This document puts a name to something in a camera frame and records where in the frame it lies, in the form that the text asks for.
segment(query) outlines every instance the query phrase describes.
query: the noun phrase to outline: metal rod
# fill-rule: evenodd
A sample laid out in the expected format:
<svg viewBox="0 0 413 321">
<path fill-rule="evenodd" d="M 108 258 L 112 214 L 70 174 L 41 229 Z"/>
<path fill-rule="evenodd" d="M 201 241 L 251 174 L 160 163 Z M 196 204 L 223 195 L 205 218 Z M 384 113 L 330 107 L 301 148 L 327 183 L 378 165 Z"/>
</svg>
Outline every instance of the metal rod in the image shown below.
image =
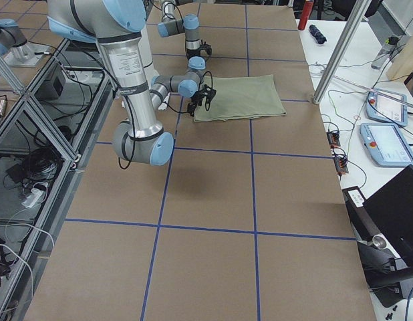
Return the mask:
<svg viewBox="0 0 413 321">
<path fill-rule="evenodd" d="M 24 92 L 24 85 L 19 81 L 17 76 L 11 71 L 5 60 L 0 56 L 0 74 L 6 79 L 16 94 Z"/>
<path fill-rule="evenodd" d="M 334 75 L 333 77 L 334 77 L 335 79 L 341 80 L 341 81 L 343 81 L 343 82 L 347 82 L 348 84 L 357 86 L 357 87 L 362 88 L 362 89 L 364 89 L 364 90 L 367 90 L 367 91 L 369 91 L 369 92 L 374 92 L 374 93 L 376 93 L 377 95 L 381 95 L 381 96 L 383 96 L 383 97 L 386 97 L 387 99 L 391 99 L 391 100 L 393 100 L 393 101 L 395 101 L 395 102 L 399 102 L 399 103 L 401 103 L 401 105 L 405 105 L 405 106 L 408 106 L 408 107 L 413 108 L 413 104 L 411 104 L 411 103 L 409 103 L 409 102 L 405 102 L 405 101 L 403 101 L 403 100 L 401 100 L 401 99 L 392 97 L 392 96 L 390 96 L 390 95 L 387 95 L 387 94 L 385 94 L 384 92 L 381 92 L 381 91 L 379 91 L 379 90 L 377 90 L 377 89 L 365 87 L 365 86 L 363 86 L 363 85 L 359 85 L 359 84 L 357 84 L 357 83 L 355 83 L 355 82 L 351 82 L 350 80 L 341 78 L 341 77 L 336 76 L 336 75 Z"/>
<path fill-rule="evenodd" d="M 323 98 L 325 91 L 327 90 L 328 85 L 331 82 L 335 71 L 337 70 L 337 67 L 339 67 L 340 61 L 350 44 L 351 39 L 354 36 L 356 29 L 358 28 L 358 25 L 360 24 L 361 19 L 364 16 L 364 13 L 367 11 L 367 8 L 371 2 L 372 0 L 356 1 L 354 8 L 352 9 L 352 12 L 349 16 L 348 22 L 346 23 L 339 41 L 337 42 L 337 45 L 329 59 L 327 68 L 324 71 L 324 75 L 319 81 L 317 90 L 313 95 L 314 104 L 319 104 L 319 102 Z"/>
</svg>

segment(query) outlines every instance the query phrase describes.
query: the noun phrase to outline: blue tape line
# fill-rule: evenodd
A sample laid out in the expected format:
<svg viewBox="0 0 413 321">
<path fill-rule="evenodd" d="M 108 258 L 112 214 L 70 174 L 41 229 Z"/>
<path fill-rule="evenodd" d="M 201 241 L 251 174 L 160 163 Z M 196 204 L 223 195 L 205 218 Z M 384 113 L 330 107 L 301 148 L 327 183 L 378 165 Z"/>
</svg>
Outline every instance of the blue tape line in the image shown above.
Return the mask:
<svg viewBox="0 0 413 321">
<path fill-rule="evenodd" d="M 97 224 L 109 224 L 109 225 L 131 225 L 131 226 L 143 226 L 143 227 L 158 227 L 157 224 L 150 223 L 137 223 L 137 222 L 125 222 L 125 221 L 102 221 L 100 219 L 71 219 L 66 218 L 67 222 L 80 222 L 80 223 L 97 223 Z"/>
<path fill-rule="evenodd" d="M 259 240 L 257 237 L 257 204 L 255 195 L 255 171 L 254 171 L 254 142 L 253 142 L 253 121 L 249 120 L 249 136 L 251 144 L 251 186 L 253 189 L 253 219 L 254 219 L 254 254 L 255 254 L 255 286 L 257 290 L 257 321 L 261 321 L 260 305 L 260 270 L 259 270 Z"/>
<path fill-rule="evenodd" d="M 2 8 L 0 8 L 0 12 L 1 12 L 1 10 L 4 8 L 4 7 L 6 7 L 8 4 L 10 4 L 10 2 L 11 2 L 11 0 L 8 0 L 8 2 L 6 2 L 6 4 L 4 5 L 4 6 L 2 6 Z"/>
<path fill-rule="evenodd" d="M 204 148 L 191 148 L 191 147 L 176 147 L 179 150 L 197 150 L 201 152 L 231 152 L 236 154 L 250 154 L 251 152 L 244 152 L 241 150 L 222 150 L 222 149 L 204 149 Z"/>
<path fill-rule="evenodd" d="M 30 8 L 28 8 L 27 10 L 25 10 L 25 12 L 22 13 L 22 16 L 19 17 L 16 22 L 18 22 L 32 7 L 34 7 L 34 5 L 35 5 L 36 3 L 37 3 L 37 2 L 34 2 L 34 1 L 33 1 L 33 5 L 31 5 Z"/>
<path fill-rule="evenodd" d="M 272 58 L 250 58 L 250 60 L 261 62 L 306 62 L 305 60 L 272 59 Z"/>
<path fill-rule="evenodd" d="M 160 214 L 159 214 L 159 220 L 158 220 L 158 227 L 156 229 L 156 236 L 154 237 L 154 245 L 153 245 L 153 251 L 152 251 L 152 258 L 150 260 L 150 267 L 148 269 L 148 277 L 147 277 L 147 284 L 146 284 L 146 290 L 144 291 L 144 300 L 142 303 L 142 310 L 141 310 L 141 316 L 140 316 L 140 321 L 144 321 L 144 315 L 146 313 L 146 307 L 147 307 L 147 298 L 148 298 L 148 291 L 150 289 L 150 282 L 152 279 L 152 272 L 153 272 L 153 265 L 154 265 L 154 258 L 156 256 L 156 249 L 158 247 L 158 240 L 159 240 L 159 232 L 160 232 L 160 224 L 162 222 L 162 216 L 164 213 L 164 207 L 165 207 L 165 199 L 166 199 L 166 193 L 168 191 L 168 183 L 169 183 L 169 177 L 171 174 L 171 167 L 172 167 L 172 160 L 174 158 L 174 151 L 172 151 L 170 160 L 169 160 L 169 166 L 168 166 L 168 172 L 166 174 L 166 180 L 165 180 L 165 187 L 164 187 L 164 193 L 162 196 L 162 204 L 160 205 Z"/>
<path fill-rule="evenodd" d="M 269 155 L 269 156 L 287 156 L 287 157 L 301 157 L 301 158 L 333 159 L 332 156 L 283 154 L 283 153 L 276 153 L 276 152 L 254 152 L 253 154 L 255 154 L 255 155 Z"/>
<path fill-rule="evenodd" d="M 309 235 L 294 233 L 275 233 L 275 232 L 257 232 L 259 235 L 283 236 L 283 237 L 300 237 L 304 239 L 335 239 L 340 241 L 356 241 L 355 237 L 327 236 L 327 235 Z"/>
<path fill-rule="evenodd" d="M 181 226 L 181 225 L 161 225 L 163 229 L 185 229 L 190 231 L 208 231 L 208 232 L 223 232 L 223 233 L 239 233 L 239 234 L 255 234 L 254 231 L 245 231 L 243 229 L 216 229 L 213 227 L 196 227 L 196 226 Z"/>
<path fill-rule="evenodd" d="M 0 11 L 0 13 L 8 13 L 8 14 L 16 14 L 16 13 L 20 13 L 20 12 L 10 12 L 10 11 Z M 25 12 L 24 14 L 26 15 L 47 15 L 47 13 L 36 13 L 36 12 Z"/>
<path fill-rule="evenodd" d="M 250 76 L 249 73 L 249 45 L 248 45 L 248 11 L 247 5 L 245 5 L 245 36 L 247 37 L 247 75 Z"/>
<path fill-rule="evenodd" d="M 160 227 L 163 229 L 186 229 L 191 231 L 210 231 L 210 232 L 222 232 L 222 233 L 240 233 L 240 234 L 257 234 L 266 236 L 280 236 L 280 237 L 300 237 L 305 239 L 336 239 L 340 241 L 356 241 L 355 237 L 343 237 L 343 236 L 330 236 L 330 235 L 311 235 L 311 234 L 296 234 L 296 233 L 280 233 L 280 232 L 267 232 L 267 231 L 247 231 L 243 229 L 219 229 L 214 227 L 197 227 L 197 226 L 183 226 L 183 225 L 158 225 L 153 223 L 140 223 L 140 222 L 127 222 L 127 221 L 108 221 L 101 219 L 80 219 L 80 218 L 66 218 L 65 221 L 80 222 L 80 223 L 93 223 L 93 224 L 106 224 L 106 225 L 129 225 L 129 226 L 141 226 L 141 227 Z"/>
<path fill-rule="evenodd" d="M 182 110 L 182 102 L 183 102 L 183 99 L 182 99 L 182 97 L 180 98 L 180 109 L 178 110 L 179 112 L 181 112 L 181 110 Z M 175 139 L 174 139 L 174 150 L 175 150 L 175 144 L 176 144 L 176 139 L 177 139 L 177 134 L 178 134 L 178 125 L 180 124 L 180 117 L 181 117 L 181 114 L 178 114 L 178 116 L 177 116 L 177 122 L 176 122 L 176 124 L 175 124 L 175 132 L 174 132 L 174 137 L 175 137 Z"/>
</svg>

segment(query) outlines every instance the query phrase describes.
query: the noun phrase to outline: folded cloth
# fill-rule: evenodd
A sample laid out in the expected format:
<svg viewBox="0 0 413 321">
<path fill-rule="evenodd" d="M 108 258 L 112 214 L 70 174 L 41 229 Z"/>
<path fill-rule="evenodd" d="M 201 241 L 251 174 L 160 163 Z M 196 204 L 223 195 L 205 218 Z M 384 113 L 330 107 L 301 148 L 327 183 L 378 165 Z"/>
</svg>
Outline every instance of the folded cloth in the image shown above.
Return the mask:
<svg viewBox="0 0 413 321">
<path fill-rule="evenodd" d="M 195 122 L 281 116 L 287 112 L 276 93 L 273 75 L 242 78 L 213 78 L 217 91 L 209 111 L 205 101 L 194 111 Z M 205 77 L 211 85 L 211 79 Z"/>
</svg>

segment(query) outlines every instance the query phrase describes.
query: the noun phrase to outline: electrical wire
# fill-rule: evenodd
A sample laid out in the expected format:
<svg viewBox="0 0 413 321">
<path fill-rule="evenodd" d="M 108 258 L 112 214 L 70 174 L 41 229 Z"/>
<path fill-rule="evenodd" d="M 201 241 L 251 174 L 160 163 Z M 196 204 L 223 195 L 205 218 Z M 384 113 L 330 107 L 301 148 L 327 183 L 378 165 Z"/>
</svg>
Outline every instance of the electrical wire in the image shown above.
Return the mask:
<svg viewBox="0 0 413 321">
<path fill-rule="evenodd" d="M 408 297 L 407 297 L 407 306 L 406 306 L 406 313 L 404 315 L 404 321 L 408 321 L 408 308 L 410 306 L 410 300 L 411 300 L 412 296 L 413 296 L 413 287 L 410 290 L 410 293 L 408 294 Z"/>
<path fill-rule="evenodd" d="M 358 166 L 356 163 L 354 163 L 354 162 L 352 162 L 352 161 L 350 161 L 350 160 L 348 160 L 348 163 L 351 163 L 351 164 L 353 164 L 353 166 L 356 166 L 357 168 L 359 168 L 359 170 L 361 170 L 361 172 L 364 174 L 364 182 L 362 183 L 362 185 L 360 186 L 360 189 L 362 189 L 365 185 L 366 185 L 366 183 L 367 183 L 367 173 L 365 172 L 365 170 L 364 169 L 362 169 L 360 166 Z"/>
<path fill-rule="evenodd" d="M 55 247 L 55 241 L 53 240 L 53 237 L 52 237 L 51 233 L 49 233 L 49 232 L 47 232 L 47 231 L 45 231 L 45 230 L 43 230 L 43 229 L 40 229 L 40 228 L 38 228 L 38 227 L 36 227 L 36 226 L 34 226 L 34 225 L 32 225 L 32 224 L 28 224 L 28 223 L 15 223 L 15 224 L 0 224 L 0 226 L 2 226 L 2 227 L 5 228 L 5 234 L 6 234 L 6 228 L 8 228 L 8 227 L 10 227 L 10 226 L 28 226 L 28 227 L 30 227 L 30 228 L 32 228 L 32 229 L 35 229 L 36 231 L 39 231 L 39 232 L 41 232 L 41 233 L 45 233 L 45 234 L 51 239 L 52 247 Z"/>
<path fill-rule="evenodd" d="M 31 276 L 31 297 L 34 297 L 34 277 L 33 277 L 33 270 L 31 266 L 18 254 L 16 254 L 9 246 L 5 244 L 0 244 L 1 247 L 6 248 L 8 251 L 10 251 L 15 257 L 17 257 L 22 263 L 24 263 L 25 266 L 27 266 L 27 269 L 30 271 L 30 276 Z"/>
</svg>

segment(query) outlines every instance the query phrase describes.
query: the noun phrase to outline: red cylinder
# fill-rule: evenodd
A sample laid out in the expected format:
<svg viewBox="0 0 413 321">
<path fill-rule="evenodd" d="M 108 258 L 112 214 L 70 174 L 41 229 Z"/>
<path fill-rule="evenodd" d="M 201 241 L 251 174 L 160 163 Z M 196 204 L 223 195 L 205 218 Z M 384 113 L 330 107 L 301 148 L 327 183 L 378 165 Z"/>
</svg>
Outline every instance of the red cylinder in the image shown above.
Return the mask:
<svg viewBox="0 0 413 321">
<path fill-rule="evenodd" d="M 299 30 L 304 30 L 306 28 L 307 20 L 312 13 L 313 8 L 313 0 L 306 0 L 305 4 L 303 5 L 303 11 L 301 12 L 301 17 L 299 21 Z"/>
</svg>

